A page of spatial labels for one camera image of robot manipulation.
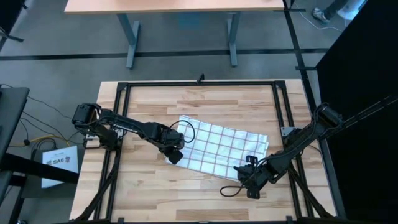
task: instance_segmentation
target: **yellow cable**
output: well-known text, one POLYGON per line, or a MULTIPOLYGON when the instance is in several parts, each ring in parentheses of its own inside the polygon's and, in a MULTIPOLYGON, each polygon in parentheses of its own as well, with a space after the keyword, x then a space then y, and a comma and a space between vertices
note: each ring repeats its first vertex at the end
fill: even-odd
POLYGON ((43 139, 43 138, 59 138, 59 139, 64 140, 65 143, 67 144, 67 146, 70 147, 69 142, 68 142, 66 139, 64 139, 64 138, 61 137, 61 136, 55 136, 55 135, 42 136, 42 137, 38 137, 38 138, 29 140, 29 141, 30 141, 30 142, 35 142, 35 141, 38 141, 38 140, 43 139))

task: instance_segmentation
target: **cloth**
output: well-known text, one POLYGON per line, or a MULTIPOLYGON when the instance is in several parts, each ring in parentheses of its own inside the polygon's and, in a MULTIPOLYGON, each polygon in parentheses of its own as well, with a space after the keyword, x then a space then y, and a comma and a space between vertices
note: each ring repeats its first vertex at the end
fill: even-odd
MULTIPOLYGON (((190 122, 196 136, 191 143, 185 143, 181 149, 183 158, 176 166, 238 181, 234 166, 247 164, 246 156, 266 156, 266 135, 224 128, 188 116, 181 116, 180 120, 190 122)), ((191 126, 185 122, 179 123, 177 131, 184 134, 186 141, 193 137, 191 126)))

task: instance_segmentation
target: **black curtain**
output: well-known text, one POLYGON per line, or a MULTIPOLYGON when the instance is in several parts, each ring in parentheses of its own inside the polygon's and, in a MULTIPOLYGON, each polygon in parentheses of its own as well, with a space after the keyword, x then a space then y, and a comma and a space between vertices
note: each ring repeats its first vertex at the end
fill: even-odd
MULTIPOLYGON (((396 1, 369 1, 317 65, 322 102, 350 118, 398 90, 396 1)), ((346 215, 388 221, 397 208, 398 103, 332 136, 346 215)))

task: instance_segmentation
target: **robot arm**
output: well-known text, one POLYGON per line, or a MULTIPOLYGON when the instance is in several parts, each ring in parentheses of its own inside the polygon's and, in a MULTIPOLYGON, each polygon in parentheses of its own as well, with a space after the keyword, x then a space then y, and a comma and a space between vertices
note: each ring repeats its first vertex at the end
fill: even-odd
POLYGON ((142 123, 92 103, 78 105, 72 123, 82 134, 98 136, 100 144, 109 150, 121 147, 121 140, 115 129, 122 129, 136 133, 141 139, 158 147, 173 164, 183 157, 179 150, 184 147, 184 135, 163 124, 142 123))
POLYGON ((303 129, 294 129, 284 139, 284 150, 258 160, 247 156, 249 164, 234 167, 238 180, 247 188, 248 198, 259 199, 260 190, 267 182, 276 183, 289 169, 290 162, 311 142, 324 138, 329 132, 342 127, 341 115, 321 104, 314 112, 312 122, 303 129))

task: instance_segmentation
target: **desk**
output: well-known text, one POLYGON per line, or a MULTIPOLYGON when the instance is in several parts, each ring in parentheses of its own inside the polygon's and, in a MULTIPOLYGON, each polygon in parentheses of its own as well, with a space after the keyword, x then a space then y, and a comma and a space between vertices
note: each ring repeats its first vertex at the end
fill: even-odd
MULTIPOLYGON (((304 127, 310 122, 310 115, 302 82, 285 80, 285 84, 295 125, 304 127)), ((97 103, 103 108, 113 109, 117 86, 117 82, 102 82, 97 103)), ((118 111, 122 111, 124 94, 125 90, 122 90, 118 111)), ((279 98, 284 110, 281 94, 279 98)), ((266 134, 270 143, 267 155, 282 149, 270 86, 131 88, 128 117, 170 125, 181 114, 221 126, 266 134)), ((286 113, 283 117, 287 123, 286 113)), ((104 154, 104 149, 86 150, 71 219, 79 216, 97 193, 104 154)), ((327 211, 335 214, 320 153, 308 147, 302 159, 310 190, 327 211)), ((287 215, 294 216, 287 175, 274 185, 267 184, 261 191, 260 200, 246 198, 246 190, 233 198, 220 195, 220 187, 238 184, 168 165, 156 147, 135 134, 127 133, 122 146, 112 221, 115 222, 118 217, 124 217, 125 222, 255 221, 286 220, 287 215)), ((303 202, 300 190, 298 195, 303 202)), ((107 200, 105 195, 100 217, 105 216, 107 200)))
POLYGON ((139 21, 134 21, 131 26, 126 13, 234 11, 232 18, 227 21, 227 26, 231 64, 235 67, 238 65, 235 42, 240 11, 272 11, 283 8, 282 0, 68 0, 65 12, 117 14, 129 42, 126 67, 132 68, 138 41, 139 21))

